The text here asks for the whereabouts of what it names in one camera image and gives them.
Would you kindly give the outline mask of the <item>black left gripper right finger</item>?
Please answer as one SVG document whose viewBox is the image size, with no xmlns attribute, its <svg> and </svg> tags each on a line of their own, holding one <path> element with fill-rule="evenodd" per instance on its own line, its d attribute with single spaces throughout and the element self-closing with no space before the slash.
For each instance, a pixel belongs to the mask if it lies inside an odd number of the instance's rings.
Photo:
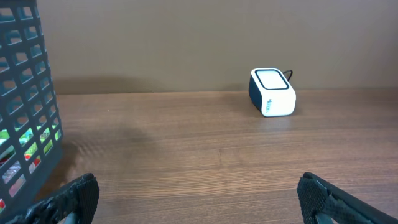
<svg viewBox="0 0 398 224">
<path fill-rule="evenodd" d="M 311 172 L 300 178 L 297 193 L 305 224 L 397 224 L 396 218 Z"/>
</svg>

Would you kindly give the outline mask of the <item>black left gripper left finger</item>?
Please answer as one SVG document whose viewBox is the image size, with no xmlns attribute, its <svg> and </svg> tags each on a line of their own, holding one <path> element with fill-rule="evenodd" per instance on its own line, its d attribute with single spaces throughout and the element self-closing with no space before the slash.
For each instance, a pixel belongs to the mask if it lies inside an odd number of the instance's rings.
<svg viewBox="0 0 398 224">
<path fill-rule="evenodd" d="M 91 224 L 99 196 L 96 177 L 87 173 L 52 192 L 47 198 L 7 216 L 6 223 L 53 224 L 64 220 L 66 223 Z"/>
</svg>

